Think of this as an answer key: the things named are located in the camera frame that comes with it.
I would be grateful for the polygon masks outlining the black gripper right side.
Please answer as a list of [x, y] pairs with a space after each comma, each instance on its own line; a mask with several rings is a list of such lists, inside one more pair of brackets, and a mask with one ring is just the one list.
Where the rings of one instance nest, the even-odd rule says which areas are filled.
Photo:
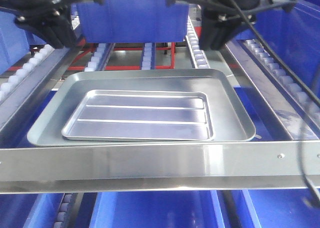
[[[239, 13], [233, 5], [236, 3], [246, 16], [273, 9], [283, 9], [286, 12], [296, 4], [297, 0], [166, 0], [168, 6], [175, 3], [197, 4], [201, 11], [201, 33], [199, 46], [201, 50], [219, 50], [228, 41], [247, 29], [247, 25], [239, 18]], [[219, 21], [218, 16], [226, 16]]]

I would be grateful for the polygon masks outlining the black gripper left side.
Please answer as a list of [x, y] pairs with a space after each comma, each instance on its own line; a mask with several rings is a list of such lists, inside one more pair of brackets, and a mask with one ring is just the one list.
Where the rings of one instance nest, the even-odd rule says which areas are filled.
[[71, 20], [71, 5], [102, 4], [104, 0], [0, 0], [0, 10], [15, 15], [15, 23], [55, 49], [70, 48], [77, 37]]

